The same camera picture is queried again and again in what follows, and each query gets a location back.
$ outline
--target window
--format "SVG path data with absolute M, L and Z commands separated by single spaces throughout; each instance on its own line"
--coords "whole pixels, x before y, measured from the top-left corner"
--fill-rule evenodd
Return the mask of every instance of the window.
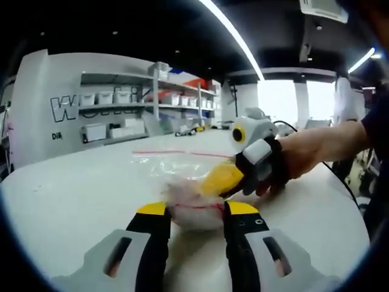
M 335 85 L 325 82 L 307 81 L 309 116 L 313 120 L 329 120 L 334 114 Z
M 268 80 L 258 83 L 259 107 L 272 121 L 297 122 L 296 91 L 292 80 Z

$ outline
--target black sleeve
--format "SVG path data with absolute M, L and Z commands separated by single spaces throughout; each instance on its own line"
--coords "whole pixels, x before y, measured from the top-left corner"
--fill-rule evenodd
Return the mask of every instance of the black sleeve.
M 382 97 L 378 104 L 362 120 L 371 145 L 379 160 L 389 158 L 389 96 Z

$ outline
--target ceiling light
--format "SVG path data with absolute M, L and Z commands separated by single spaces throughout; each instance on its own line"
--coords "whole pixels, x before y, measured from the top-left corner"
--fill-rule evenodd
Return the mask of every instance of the ceiling light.
M 376 48 L 372 47 L 367 53 L 366 55 L 364 55 L 357 63 L 355 63 L 355 65 L 353 67 L 351 67 L 349 70 L 348 70 L 348 73 L 353 73 L 356 69 L 358 69 L 360 67 L 360 65 L 362 65 L 364 62 L 366 62 L 371 56 L 373 56 L 373 54 L 375 53 L 376 51 Z
M 201 3 L 203 3 L 219 20 L 220 22 L 226 27 L 226 29 L 231 33 L 232 37 L 236 40 L 236 42 L 239 44 L 239 46 L 242 48 L 243 52 L 245 53 L 246 57 L 249 59 L 251 65 L 254 68 L 255 73 L 257 74 L 258 78 L 261 81 L 264 81 L 265 78 L 263 77 L 263 74 L 261 72 L 260 67 L 258 66 L 258 63 L 255 61 L 253 54 L 251 53 L 249 47 L 244 42 L 243 38 L 239 34 L 239 32 L 236 30 L 236 28 L 233 26 L 231 21 L 223 14 L 222 11 L 211 1 L 211 0 L 199 0 Z
M 371 56 L 370 58 L 372 59 L 381 59 L 382 55 L 381 54 L 374 54 L 373 56 Z

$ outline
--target clear plastic bag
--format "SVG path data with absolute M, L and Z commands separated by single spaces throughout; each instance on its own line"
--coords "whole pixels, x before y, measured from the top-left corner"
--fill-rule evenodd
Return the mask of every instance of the clear plastic bag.
M 217 193 L 205 195 L 200 186 L 228 157 L 181 151 L 138 152 L 134 156 L 134 161 L 149 169 L 155 191 L 161 194 L 176 224 L 185 230 L 222 227 L 223 199 Z

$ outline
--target white shelf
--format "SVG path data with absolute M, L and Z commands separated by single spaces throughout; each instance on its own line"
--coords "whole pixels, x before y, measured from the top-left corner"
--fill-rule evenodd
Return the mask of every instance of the white shelf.
M 171 109 L 179 109 L 179 110 L 199 110 L 198 106 L 182 106 L 182 105 L 167 105 L 164 103 L 160 103 L 158 105 L 159 108 L 171 108 Z M 214 111 L 213 108 L 202 108 L 202 111 Z
M 154 77 L 133 73 L 82 73 L 81 85 L 147 85 L 153 87 Z M 185 84 L 178 84 L 168 80 L 158 80 L 158 89 L 169 89 L 189 94 L 196 94 L 198 89 Z M 214 92 L 201 89 L 204 97 L 214 97 Z
M 151 87 L 153 77 L 134 73 L 82 73 L 81 85 L 142 85 L 149 83 Z
M 79 113 L 90 113 L 96 111 L 104 111 L 104 110 L 125 110 L 125 109 L 142 109 L 145 107 L 153 106 L 152 102 L 145 103 L 112 103 L 110 105 L 88 105 L 88 106 L 79 106 Z M 181 106 L 181 105 L 167 105 L 164 103 L 158 104 L 159 108 L 169 108 L 173 110 L 198 110 L 198 106 Z M 213 108 L 203 108 L 203 111 L 214 111 Z
M 91 111 L 104 111 L 104 110 L 125 110 L 131 108 L 144 108 L 146 106 L 152 106 L 152 103 L 112 103 L 110 105 L 88 105 L 88 106 L 79 106 L 79 113 L 86 113 Z
M 94 146 L 94 147 L 100 146 L 100 145 L 112 145 L 112 144 L 116 144 L 116 143 L 137 140 L 137 139 L 142 139 L 142 138 L 147 138 L 147 137 L 148 137 L 148 134 L 135 134 L 135 135 L 120 137 L 120 138 L 107 138 L 107 139 L 102 139 L 102 140 L 96 140 L 96 141 L 85 143 L 84 145 Z

